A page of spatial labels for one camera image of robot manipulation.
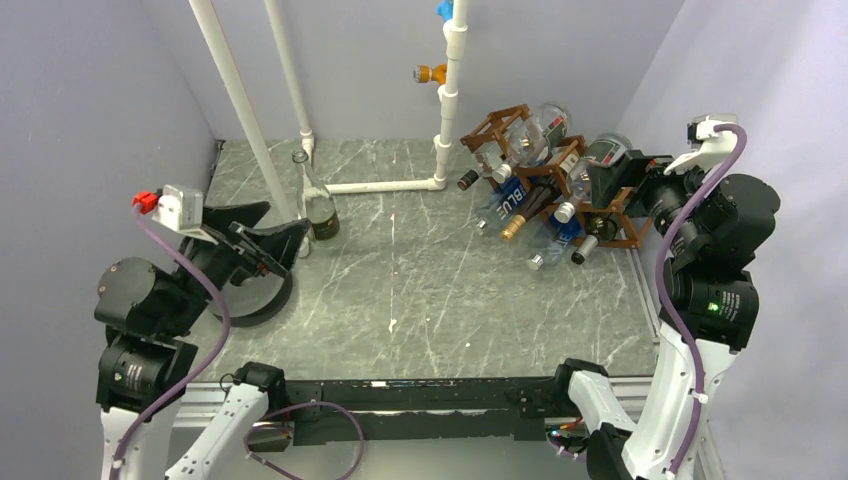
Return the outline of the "clear bottle dark label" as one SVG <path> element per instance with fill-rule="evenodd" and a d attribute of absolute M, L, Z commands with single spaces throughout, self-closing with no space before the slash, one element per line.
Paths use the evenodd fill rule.
<path fill-rule="evenodd" d="M 622 134 L 607 132 L 599 135 L 587 147 L 585 153 L 569 170 L 567 188 L 570 196 L 554 211 L 554 218 L 563 224 L 568 223 L 578 208 L 591 200 L 591 180 L 588 168 L 593 163 L 607 167 L 617 163 L 623 154 L 633 148 L 631 141 Z"/>

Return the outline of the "clear bottle red green label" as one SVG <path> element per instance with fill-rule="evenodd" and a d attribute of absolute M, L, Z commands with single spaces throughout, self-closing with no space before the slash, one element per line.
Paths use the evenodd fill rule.
<path fill-rule="evenodd" d="M 541 104 L 527 120 L 508 129 L 506 158 L 493 170 L 492 178 L 503 184 L 517 168 L 539 165 L 567 136 L 571 124 L 571 114 L 564 104 Z"/>

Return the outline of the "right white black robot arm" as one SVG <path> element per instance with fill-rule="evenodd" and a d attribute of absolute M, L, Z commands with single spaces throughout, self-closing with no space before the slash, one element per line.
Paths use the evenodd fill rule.
<path fill-rule="evenodd" d="M 632 420 L 601 366 L 565 361 L 551 388 L 564 415 L 579 413 L 592 479 L 689 479 L 709 402 L 747 346 L 759 295 L 748 265 L 773 233 L 781 201 L 747 174 L 722 177 L 707 195 L 701 169 L 666 174 L 665 157 L 637 150 L 609 167 L 589 168 L 592 203 L 608 205 L 629 188 L 626 211 L 662 235 L 657 292 L 660 346 L 642 413 Z"/>

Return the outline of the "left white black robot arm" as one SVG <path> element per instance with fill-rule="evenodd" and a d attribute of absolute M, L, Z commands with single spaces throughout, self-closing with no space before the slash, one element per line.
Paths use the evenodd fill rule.
<path fill-rule="evenodd" d="M 171 250 L 173 271 L 131 257 L 111 265 L 98 283 L 94 317 L 105 327 L 98 362 L 96 401 L 104 432 L 106 479 L 199 479 L 259 417 L 272 420 L 287 406 L 282 370 L 249 363 L 235 376 L 224 411 L 186 456 L 168 461 L 169 440 L 186 387 L 207 366 L 187 341 L 194 323 L 216 304 L 222 327 L 231 327 L 222 295 L 227 285 L 272 290 L 264 305 L 281 306 L 290 292 L 292 268 L 311 225 L 306 219 L 259 228 L 266 202 L 187 207 L 168 195 L 142 193 L 133 202 L 136 220 L 150 216 L 183 236 Z"/>

